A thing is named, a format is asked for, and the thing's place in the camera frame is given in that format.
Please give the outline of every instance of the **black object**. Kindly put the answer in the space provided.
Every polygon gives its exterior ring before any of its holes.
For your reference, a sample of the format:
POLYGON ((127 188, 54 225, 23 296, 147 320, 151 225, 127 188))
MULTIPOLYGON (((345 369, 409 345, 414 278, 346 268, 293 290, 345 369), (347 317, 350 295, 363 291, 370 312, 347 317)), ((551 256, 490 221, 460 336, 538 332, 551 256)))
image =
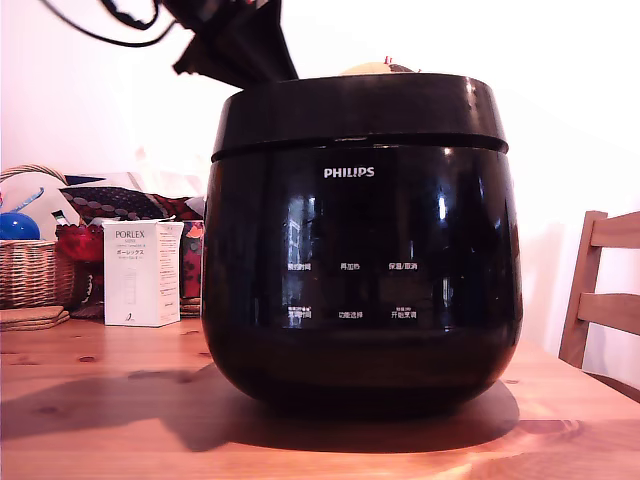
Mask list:
POLYGON ((282 29, 280 0, 163 0, 196 35, 174 65, 239 88, 297 79, 282 29))
POLYGON ((100 182, 102 180, 106 180, 102 177, 88 177, 86 175, 65 175, 67 179, 67 185, 82 185, 83 183, 92 183, 92 182, 100 182))
POLYGON ((206 214, 220 370, 285 408, 452 408, 509 362, 522 296, 491 90, 388 74, 227 101, 206 214))
MULTIPOLYGON (((158 16, 159 16, 159 12, 158 12, 158 5, 160 3, 159 0, 153 0, 154 15, 151 21, 146 23, 140 20, 134 19, 128 13, 120 12, 111 0, 100 0, 100 1, 102 2, 102 5, 107 9, 107 11, 116 20, 118 20, 120 23, 123 23, 124 25, 127 25, 128 27, 135 28, 136 30, 147 30, 151 28, 156 23, 156 20, 158 19, 158 16)), ((152 40, 147 40, 145 42, 123 42, 122 40, 117 40, 114 38, 108 38, 102 35, 98 35, 97 33, 93 33, 87 30, 86 28, 81 27, 80 25, 78 25, 77 23, 73 22, 68 17, 66 17, 58 8, 54 7, 49 2, 49 0, 40 0, 40 2, 47 9, 49 9, 51 13, 53 13, 56 17, 58 17, 60 20, 62 20, 64 23, 69 25, 74 30, 84 33, 85 35, 95 40, 100 40, 101 42, 110 43, 111 45, 117 45, 119 47, 144 48, 144 47, 150 47, 151 45, 155 45, 156 43, 160 42, 164 37, 166 37, 168 33, 171 31, 171 29, 177 23, 175 21, 171 22, 160 35, 158 35, 156 38, 152 40)))

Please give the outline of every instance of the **philips logo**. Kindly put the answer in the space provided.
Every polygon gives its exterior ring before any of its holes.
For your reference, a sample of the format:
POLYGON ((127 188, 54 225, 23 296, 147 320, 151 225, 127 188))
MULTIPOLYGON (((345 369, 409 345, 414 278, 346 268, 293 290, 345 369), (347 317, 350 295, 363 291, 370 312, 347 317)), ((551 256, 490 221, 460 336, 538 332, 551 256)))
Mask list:
POLYGON ((325 168, 324 178, 360 178, 373 177, 374 167, 325 168))

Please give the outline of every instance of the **black cable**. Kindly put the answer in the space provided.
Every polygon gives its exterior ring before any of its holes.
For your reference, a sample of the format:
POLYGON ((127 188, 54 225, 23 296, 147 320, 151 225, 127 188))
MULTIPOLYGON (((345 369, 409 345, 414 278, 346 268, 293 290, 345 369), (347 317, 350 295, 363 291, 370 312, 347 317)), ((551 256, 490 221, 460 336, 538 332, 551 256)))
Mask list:
POLYGON ((153 40, 148 40, 146 42, 140 42, 140 43, 123 42, 121 40, 114 40, 112 38, 103 37, 103 36, 98 35, 96 33, 90 32, 89 30, 86 30, 86 29, 82 28, 80 25, 77 25, 77 24, 73 23, 71 20, 69 20, 67 17, 65 17, 62 14, 62 12, 60 12, 56 7, 51 5, 51 3, 49 3, 48 0, 40 0, 40 2, 42 2, 42 4, 45 7, 47 7, 56 17, 58 17, 60 20, 65 22, 70 27, 75 28, 79 32, 82 32, 85 35, 90 36, 91 38, 94 38, 96 40, 100 40, 100 41, 103 41, 103 42, 106 42, 106 43, 110 43, 112 45, 118 45, 119 47, 142 48, 142 47, 150 47, 151 45, 155 45, 160 40, 162 40, 164 37, 166 37, 166 35, 169 33, 169 31, 177 23, 175 20, 173 22, 171 22, 169 24, 169 26, 165 29, 165 31, 162 32, 160 34, 160 36, 158 36, 157 38, 154 38, 153 40))
POLYGON ((121 12, 112 0, 100 0, 100 2, 102 2, 102 6, 107 9, 112 17, 120 23, 124 23, 126 26, 135 28, 136 30, 148 30, 156 23, 156 20, 158 20, 160 16, 160 0, 153 0, 154 13, 150 22, 136 20, 128 13, 121 12))

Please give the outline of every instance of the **wooden coaster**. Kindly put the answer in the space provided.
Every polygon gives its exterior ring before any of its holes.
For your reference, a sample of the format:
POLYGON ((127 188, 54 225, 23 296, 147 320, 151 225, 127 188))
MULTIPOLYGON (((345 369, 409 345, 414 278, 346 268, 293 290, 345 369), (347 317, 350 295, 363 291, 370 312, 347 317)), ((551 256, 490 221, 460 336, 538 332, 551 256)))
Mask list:
POLYGON ((54 320, 62 313, 62 307, 15 308, 0 310, 0 324, 27 322, 31 320, 54 320))
POLYGON ((63 311, 59 317, 54 319, 40 319, 40 320, 27 320, 22 322, 15 322, 11 324, 3 323, 0 325, 0 331, 2 332, 16 332, 16 331, 28 331, 28 330, 44 330, 46 328, 55 327, 61 323, 69 320, 69 312, 63 311))

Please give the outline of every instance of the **wooden tabletop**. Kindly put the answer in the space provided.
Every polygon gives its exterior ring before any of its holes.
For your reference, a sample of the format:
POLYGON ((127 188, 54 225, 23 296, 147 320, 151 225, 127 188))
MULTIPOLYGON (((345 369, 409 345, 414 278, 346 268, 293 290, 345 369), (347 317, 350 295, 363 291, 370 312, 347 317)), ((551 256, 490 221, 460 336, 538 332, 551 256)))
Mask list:
POLYGON ((72 320, 1 341, 7 480, 640 478, 640 405, 525 343, 456 414, 346 422, 237 391, 198 320, 72 320))

